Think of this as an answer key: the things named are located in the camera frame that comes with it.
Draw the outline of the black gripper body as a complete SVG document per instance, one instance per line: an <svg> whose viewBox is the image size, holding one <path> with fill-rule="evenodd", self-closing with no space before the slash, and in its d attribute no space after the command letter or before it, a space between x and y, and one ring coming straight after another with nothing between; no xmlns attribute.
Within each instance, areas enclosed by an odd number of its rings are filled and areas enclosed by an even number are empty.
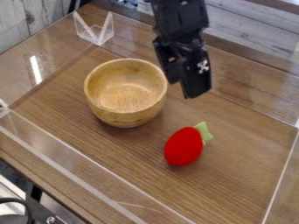
<svg viewBox="0 0 299 224"><path fill-rule="evenodd" d="M158 52L205 52L203 31L210 27L206 0L150 0Z"/></svg>

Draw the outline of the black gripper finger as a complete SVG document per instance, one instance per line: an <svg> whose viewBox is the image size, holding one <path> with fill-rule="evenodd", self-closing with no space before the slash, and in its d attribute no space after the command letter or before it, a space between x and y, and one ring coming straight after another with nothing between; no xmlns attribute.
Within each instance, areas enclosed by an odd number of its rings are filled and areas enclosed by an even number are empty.
<svg viewBox="0 0 299 224"><path fill-rule="evenodd" d="M155 40L154 49L166 78L174 84L181 80L182 73L179 47L175 44L165 44L161 40Z"/></svg>
<svg viewBox="0 0 299 224"><path fill-rule="evenodd" d="M182 89L185 98L197 98L211 90L211 62L207 51L193 49L183 62Z"/></svg>

